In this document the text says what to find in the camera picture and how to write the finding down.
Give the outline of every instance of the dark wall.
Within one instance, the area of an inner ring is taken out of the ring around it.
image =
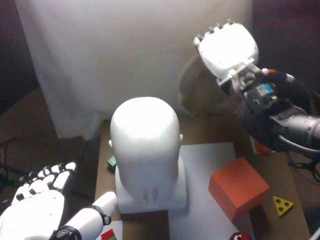
[[[38,86],[14,0],[0,0],[0,114]]]
[[[259,67],[275,68],[320,92],[320,1],[253,0]]]

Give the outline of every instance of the floor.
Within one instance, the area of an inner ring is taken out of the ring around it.
[[[25,172],[39,171],[46,165],[60,162],[78,162],[85,147],[81,137],[58,139],[47,109],[46,102],[37,88],[20,102],[0,116],[0,143],[16,137],[7,150],[9,165]],[[73,191],[69,194],[68,216],[72,217],[80,208],[92,203],[95,196],[100,139],[88,141],[81,164],[74,182]],[[305,214],[310,233],[320,227],[320,186],[310,183],[302,174],[311,177],[308,172],[291,169],[296,189]],[[18,179],[12,174],[11,179]],[[6,187],[0,193],[0,201],[14,196],[16,188]]]

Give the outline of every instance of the hole in yellow triangle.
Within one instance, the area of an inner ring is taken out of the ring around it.
[[[278,196],[273,196],[273,202],[275,204],[276,211],[279,217],[285,215],[294,207],[294,203]]]

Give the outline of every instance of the mannequin base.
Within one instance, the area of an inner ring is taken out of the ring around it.
[[[122,214],[145,213],[160,210],[180,209],[187,205],[187,184],[184,161],[181,156],[178,160],[178,179],[171,195],[160,204],[143,205],[127,192],[121,183],[118,167],[115,169],[115,188],[118,200],[118,207]]]

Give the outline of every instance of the orange cube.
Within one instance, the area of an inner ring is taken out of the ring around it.
[[[231,222],[259,205],[268,190],[269,185],[244,157],[212,173],[209,183],[209,192]]]

